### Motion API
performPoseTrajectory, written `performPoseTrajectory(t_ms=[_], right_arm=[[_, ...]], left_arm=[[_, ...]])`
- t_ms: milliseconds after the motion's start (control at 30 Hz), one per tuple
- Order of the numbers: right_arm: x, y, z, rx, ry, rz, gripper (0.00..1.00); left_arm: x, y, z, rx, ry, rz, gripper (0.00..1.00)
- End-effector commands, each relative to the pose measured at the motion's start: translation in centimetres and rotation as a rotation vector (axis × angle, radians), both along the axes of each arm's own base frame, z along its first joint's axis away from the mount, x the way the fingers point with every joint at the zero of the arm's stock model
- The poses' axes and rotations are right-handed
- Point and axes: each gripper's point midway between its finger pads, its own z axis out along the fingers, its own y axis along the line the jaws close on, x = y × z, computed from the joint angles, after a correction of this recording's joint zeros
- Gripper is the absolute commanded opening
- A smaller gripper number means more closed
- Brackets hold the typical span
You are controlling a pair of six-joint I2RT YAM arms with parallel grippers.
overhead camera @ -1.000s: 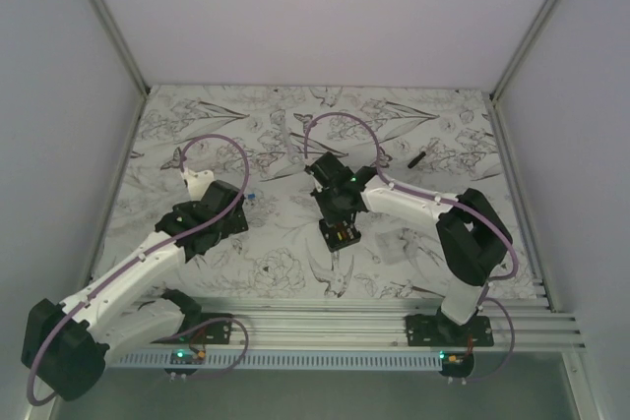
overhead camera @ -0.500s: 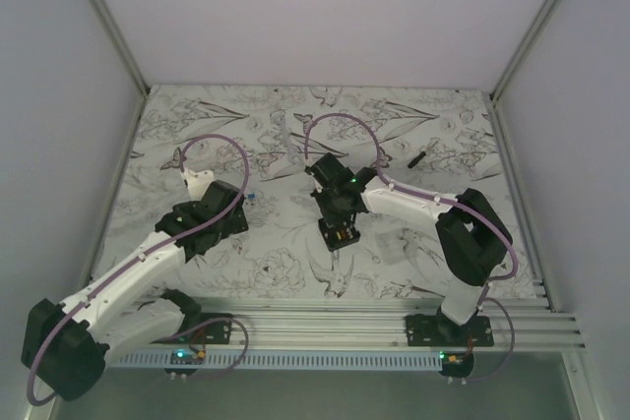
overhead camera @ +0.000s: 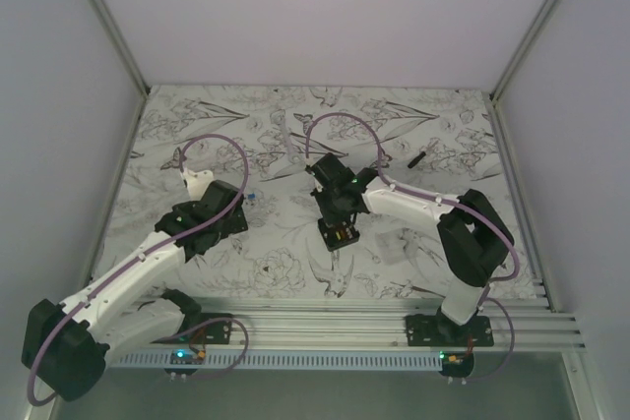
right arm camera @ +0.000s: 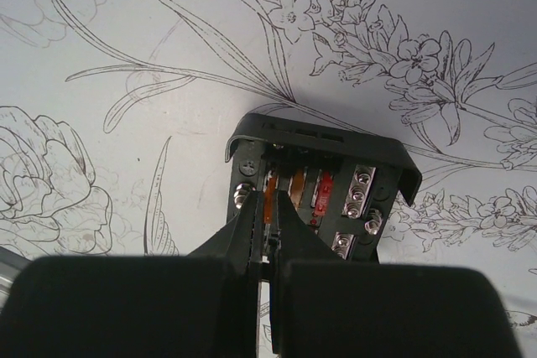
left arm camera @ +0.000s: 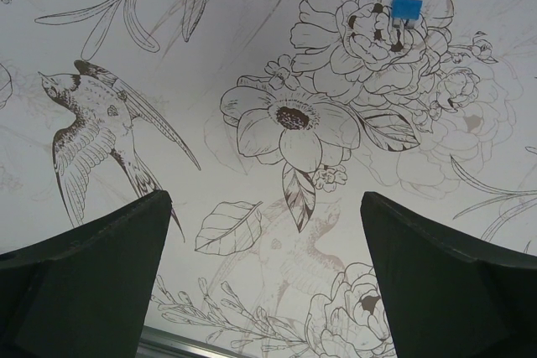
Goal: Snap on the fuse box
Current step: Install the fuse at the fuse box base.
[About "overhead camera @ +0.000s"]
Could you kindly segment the black fuse box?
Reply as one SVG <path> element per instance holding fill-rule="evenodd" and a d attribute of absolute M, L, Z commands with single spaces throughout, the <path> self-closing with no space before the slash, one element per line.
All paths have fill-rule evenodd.
<path fill-rule="evenodd" d="M 320 218 L 318 229 L 329 252 L 356 243 L 360 238 L 359 231 L 350 220 L 327 223 L 323 218 Z"/>

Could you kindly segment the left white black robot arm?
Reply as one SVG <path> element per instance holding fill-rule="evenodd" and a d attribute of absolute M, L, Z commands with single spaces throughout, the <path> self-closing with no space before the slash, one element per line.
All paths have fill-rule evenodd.
<path fill-rule="evenodd" d="M 203 312 L 177 289 L 126 311 L 159 277 L 248 228 L 242 187 L 197 174 L 188 181 L 189 201 L 166 213 L 118 265 L 61 302 L 42 299 L 31 308 L 21 355 L 31 406 L 80 398 L 112 363 L 147 343 L 190 343 L 211 326 L 221 327 L 219 341 L 228 342 L 238 321 Z"/>

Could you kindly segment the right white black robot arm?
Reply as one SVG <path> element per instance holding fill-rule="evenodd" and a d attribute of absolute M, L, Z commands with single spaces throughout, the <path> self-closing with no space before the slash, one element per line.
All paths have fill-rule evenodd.
<path fill-rule="evenodd" d="M 305 167 L 315 180 L 311 192 L 321 217 L 318 228 L 331 252 L 356 243 L 359 214 L 385 215 L 412 229 L 434 229 L 454 279 L 434 316 L 438 337 L 461 344 L 491 278 L 508 256 L 519 266 L 514 237 L 490 201 L 477 190 L 441 195 L 401 186 L 373 168 L 355 173 L 332 153 Z"/>

